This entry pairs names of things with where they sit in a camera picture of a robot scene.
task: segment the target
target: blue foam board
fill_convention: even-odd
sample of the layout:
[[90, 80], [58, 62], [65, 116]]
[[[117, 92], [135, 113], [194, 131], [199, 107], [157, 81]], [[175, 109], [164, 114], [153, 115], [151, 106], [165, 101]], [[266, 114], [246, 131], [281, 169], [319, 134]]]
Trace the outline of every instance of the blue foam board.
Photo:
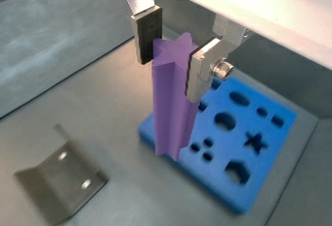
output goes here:
[[[294, 119], [291, 110], [236, 78], [214, 79], [175, 164], [235, 213], [254, 204]], [[139, 127], [149, 145], [152, 127], [151, 114]]]

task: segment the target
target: purple block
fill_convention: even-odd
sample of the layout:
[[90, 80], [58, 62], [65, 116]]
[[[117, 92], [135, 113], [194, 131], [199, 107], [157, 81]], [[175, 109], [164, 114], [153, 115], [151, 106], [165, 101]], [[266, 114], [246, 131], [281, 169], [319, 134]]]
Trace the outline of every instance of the purple block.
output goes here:
[[187, 146], [199, 104], [186, 97], [188, 55], [195, 48], [188, 33], [175, 41], [152, 41], [155, 154], [167, 153], [173, 160]]

